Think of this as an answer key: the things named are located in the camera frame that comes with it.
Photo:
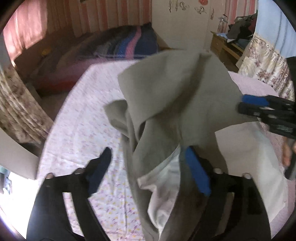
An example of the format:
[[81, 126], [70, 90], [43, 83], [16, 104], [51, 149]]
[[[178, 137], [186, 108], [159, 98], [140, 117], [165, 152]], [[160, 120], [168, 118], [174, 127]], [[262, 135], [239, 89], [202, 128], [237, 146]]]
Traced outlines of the person's right hand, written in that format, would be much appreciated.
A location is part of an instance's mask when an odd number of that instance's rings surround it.
[[291, 147], [288, 143], [288, 138], [283, 137], [282, 163], [284, 166], [288, 167], [290, 165], [293, 153], [295, 153], [295, 143]]

